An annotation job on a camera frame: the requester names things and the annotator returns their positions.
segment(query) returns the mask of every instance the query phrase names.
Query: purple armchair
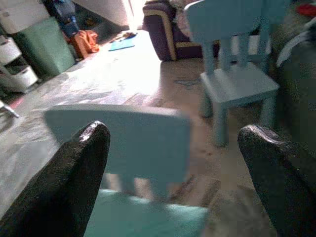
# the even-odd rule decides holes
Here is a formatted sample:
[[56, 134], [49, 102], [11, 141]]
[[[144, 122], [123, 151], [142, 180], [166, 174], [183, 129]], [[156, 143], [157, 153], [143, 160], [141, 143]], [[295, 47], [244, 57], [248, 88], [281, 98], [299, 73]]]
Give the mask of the purple armchair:
[[[149, 0], [143, 7], [143, 29], [149, 32], [158, 58], [162, 61], [184, 58], [201, 58], [202, 49], [186, 37], [173, 22], [176, 9], [169, 0]], [[214, 44], [214, 56], [218, 55], [219, 44]]]

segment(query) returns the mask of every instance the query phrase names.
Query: tiled floor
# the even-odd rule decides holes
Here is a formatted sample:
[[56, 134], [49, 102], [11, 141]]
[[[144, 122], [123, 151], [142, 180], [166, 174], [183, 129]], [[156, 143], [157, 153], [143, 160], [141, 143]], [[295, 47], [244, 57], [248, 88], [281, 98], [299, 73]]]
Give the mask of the tiled floor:
[[230, 143], [217, 148], [212, 118], [199, 116], [201, 59], [161, 62], [146, 32], [140, 32], [134, 48], [114, 52], [108, 48], [103, 46], [25, 95], [16, 108], [21, 118], [0, 114], [0, 216], [58, 149], [42, 118], [49, 107], [85, 103], [167, 107], [182, 110], [192, 120], [188, 179], [173, 189], [171, 201], [208, 206], [207, 236], [276, 236], [237, 144], [238, 131], [257, 121], [260, 105], [230, 110]]

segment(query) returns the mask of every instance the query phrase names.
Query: wall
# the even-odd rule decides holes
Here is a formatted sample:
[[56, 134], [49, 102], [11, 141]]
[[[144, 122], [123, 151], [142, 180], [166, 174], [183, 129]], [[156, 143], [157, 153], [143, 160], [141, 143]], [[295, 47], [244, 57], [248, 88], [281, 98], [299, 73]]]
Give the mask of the wall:
[[128, 25], [122, 0], [73, 0], [73, 2], [119, 25]]

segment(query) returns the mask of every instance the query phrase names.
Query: green storage box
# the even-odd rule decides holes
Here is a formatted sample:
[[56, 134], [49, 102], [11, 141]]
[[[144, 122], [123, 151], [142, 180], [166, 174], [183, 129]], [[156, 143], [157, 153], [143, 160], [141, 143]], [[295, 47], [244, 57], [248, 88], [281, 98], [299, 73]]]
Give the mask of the green storage box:
[[54, 17], [47, 18], [12, 36], [41, 78], [56, 76], [75, 63]]

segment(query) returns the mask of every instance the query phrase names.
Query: blue mat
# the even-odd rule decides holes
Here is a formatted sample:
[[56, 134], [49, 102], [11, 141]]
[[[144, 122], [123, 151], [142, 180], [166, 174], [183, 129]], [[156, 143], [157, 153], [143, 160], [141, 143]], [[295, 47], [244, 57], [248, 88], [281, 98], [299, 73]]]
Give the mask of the blue mat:
[[135, 46], [134, 38], [135, 37], [129, 38], [129, 39], [124, 39], [122, 41], [115, 41], [115, 42], [111, 43], [111, 48], [109, 49], [109, 51], [134, 47]]

